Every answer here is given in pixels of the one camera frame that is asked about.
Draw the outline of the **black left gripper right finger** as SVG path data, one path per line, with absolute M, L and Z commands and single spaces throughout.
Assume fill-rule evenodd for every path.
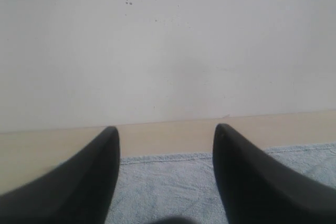
M 228 223 L 335 223 L 335 189 L 278 162 L 228 124 L 216 126 L 213 168 Z

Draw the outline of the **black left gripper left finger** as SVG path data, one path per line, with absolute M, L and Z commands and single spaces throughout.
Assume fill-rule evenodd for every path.
M 105 223 L 119 167 L 119 133 L 109 126 L 52 171 L 1 195 L 1 223 Z

